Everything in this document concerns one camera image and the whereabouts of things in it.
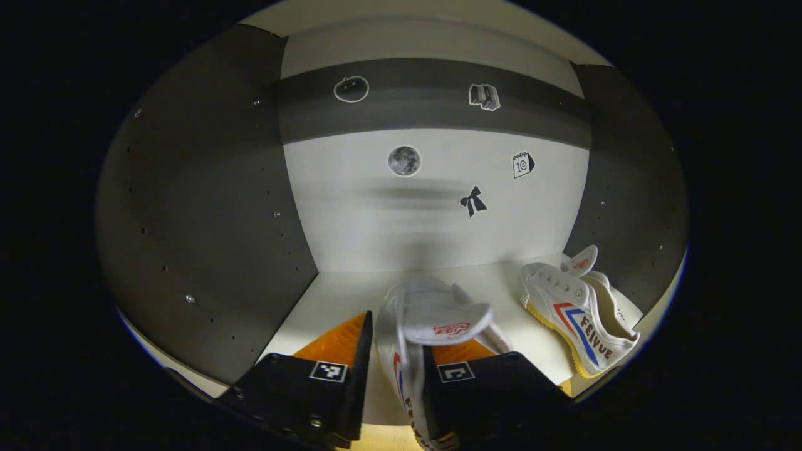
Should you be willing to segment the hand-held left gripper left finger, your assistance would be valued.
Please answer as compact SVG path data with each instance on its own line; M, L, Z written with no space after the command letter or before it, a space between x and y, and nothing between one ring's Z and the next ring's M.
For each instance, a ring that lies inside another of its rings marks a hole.
M364 311L295 354L271 352L217 397L217 407L282 449L350 449L360 438L372 354Z

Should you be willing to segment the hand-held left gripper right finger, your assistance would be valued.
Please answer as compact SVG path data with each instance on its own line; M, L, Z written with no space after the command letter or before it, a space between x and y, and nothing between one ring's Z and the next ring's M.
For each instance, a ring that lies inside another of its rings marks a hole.
M532 449L574 406L517 351L436 363L425 346L423 375L416 431L424 449Z

